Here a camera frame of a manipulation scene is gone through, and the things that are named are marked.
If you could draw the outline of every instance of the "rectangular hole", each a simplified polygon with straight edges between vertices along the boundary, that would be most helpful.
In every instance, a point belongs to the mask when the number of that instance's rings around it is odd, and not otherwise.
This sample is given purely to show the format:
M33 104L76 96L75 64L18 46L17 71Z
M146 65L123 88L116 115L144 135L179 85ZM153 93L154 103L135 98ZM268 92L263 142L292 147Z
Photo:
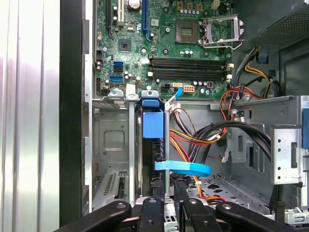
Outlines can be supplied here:
M243 151L243 136L242 135L238 136L238 151L239 152Z
M291 143L291 168L297 168L296 148L297 143Z
M249 167L253 167L253 147L249 147Z

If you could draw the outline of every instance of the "blue pcie slot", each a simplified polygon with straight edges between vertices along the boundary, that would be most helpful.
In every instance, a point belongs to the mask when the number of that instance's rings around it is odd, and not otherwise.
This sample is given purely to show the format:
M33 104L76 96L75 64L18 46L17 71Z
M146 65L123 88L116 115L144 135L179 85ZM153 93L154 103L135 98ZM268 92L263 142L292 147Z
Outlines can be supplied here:
M141 27L143 33L146 34L147 41L150 41L148 36L148 0L143 0L141 2Z

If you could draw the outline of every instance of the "blue plastic latch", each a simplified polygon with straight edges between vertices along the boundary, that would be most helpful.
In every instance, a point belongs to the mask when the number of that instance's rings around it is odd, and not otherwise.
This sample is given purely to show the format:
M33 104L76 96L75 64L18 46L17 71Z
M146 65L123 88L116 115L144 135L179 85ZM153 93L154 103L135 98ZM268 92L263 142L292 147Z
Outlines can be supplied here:
M161 139L163 138L163 111L143 113L143 138Z
M303 120L303 148L309 149L309 108L304 109Z
M159 100L157 100L157 99L144 99L142 101L142 106L143 107L156 107L156 108L159 108L160 103L159 103Z

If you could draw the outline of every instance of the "expansion slot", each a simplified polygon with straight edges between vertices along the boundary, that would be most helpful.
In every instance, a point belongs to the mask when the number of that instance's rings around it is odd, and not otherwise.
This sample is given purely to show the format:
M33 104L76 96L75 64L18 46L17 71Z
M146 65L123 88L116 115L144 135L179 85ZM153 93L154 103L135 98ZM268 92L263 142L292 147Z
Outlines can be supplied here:
M125 25L125 0L118 0L118 25Z
M108 33L111 32L112 29L112 0L106 0L106 30Z

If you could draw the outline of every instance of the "capacitor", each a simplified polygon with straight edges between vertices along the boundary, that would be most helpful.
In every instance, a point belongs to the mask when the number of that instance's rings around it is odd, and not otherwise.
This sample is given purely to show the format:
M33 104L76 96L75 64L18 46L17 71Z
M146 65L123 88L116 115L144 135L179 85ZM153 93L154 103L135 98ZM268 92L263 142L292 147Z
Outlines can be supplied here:
M113 10L114 10L114 14L118 14L118 8L116 6L113 7Z
M149 39L152 40L154 38L154 36L155 35L153 33L150 33Z

